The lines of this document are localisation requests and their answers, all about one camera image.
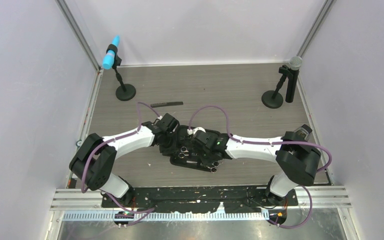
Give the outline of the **silver thinning scissors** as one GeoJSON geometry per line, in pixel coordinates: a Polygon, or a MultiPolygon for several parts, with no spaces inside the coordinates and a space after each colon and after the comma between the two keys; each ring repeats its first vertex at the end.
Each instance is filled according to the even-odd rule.
{"type": "Polygon", "coordinates": [[[218,161],[215,161],[211,164],[208,164],[206,167],[208,168],[209,172],[212,174],[215,174],[218,170],[220,163],[218,161]]]}

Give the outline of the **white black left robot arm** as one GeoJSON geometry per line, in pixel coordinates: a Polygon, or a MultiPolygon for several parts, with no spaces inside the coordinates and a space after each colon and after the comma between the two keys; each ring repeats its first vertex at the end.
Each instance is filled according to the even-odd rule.
{"type": "Polygon", "coordinates": [[[138,149],[169,146],[179,125],[176,118],[166,113],[153,122],[143,122],[137,128],[117,135],[101,137],[92,133],[77,150],[69,169],[89,190],[109,193],[121,207],[128,207],[134,199],[130,191],[132,187],[112,173],[115,160],[138,149]]]}

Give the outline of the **black zip tool case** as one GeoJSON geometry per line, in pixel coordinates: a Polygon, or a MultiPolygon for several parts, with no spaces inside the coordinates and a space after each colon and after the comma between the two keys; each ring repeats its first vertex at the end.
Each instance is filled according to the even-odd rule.
{"type": "Polygon", "coordinates": [[[180,125],[174,132],[174,145],[173,152],[170,156],[170,163],[178,167],[184,167],[194,170],[200,170],[210,172],[207,168],[208,164],[212,162],[202,162],[198,156],[198,151],[194,150],[194,146],[191,142],[192,136],[187,134],[187,126],[180,125]],[[178,157],[181,147],[187,147],[189,156],[183,159],[178,157]]]}

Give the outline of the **silver hair scissors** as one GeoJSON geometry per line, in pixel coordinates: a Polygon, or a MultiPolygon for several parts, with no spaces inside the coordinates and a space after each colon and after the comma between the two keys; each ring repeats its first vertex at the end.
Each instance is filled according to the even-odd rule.
{"type": "Polygon", "coordinates": [[[189,153],[187,147],[182,146],[182,147],[180,148],[180,152],[179,152],[179,154],[178,154],[178,157],[179,157],[180,159],[184,159],[184,158],[189,157],[189,156],[190,156],[190,153],[189,153]]]}

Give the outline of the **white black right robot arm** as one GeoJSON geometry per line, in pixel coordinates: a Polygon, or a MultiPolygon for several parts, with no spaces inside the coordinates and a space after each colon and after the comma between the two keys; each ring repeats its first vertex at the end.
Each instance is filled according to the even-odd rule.
{"type": "Polygon", "coordinates": [[[312,186],[318,172],[321,152],[297,132],[287,131],[275,138],[252,138],[221,133],[214,135],[197,127],[188,129],[190,142],[202,160],[255,159],[276,163],[281,171],[272,176],[265,190],[271,205],[279,205],[297,186],[312,186]]]}

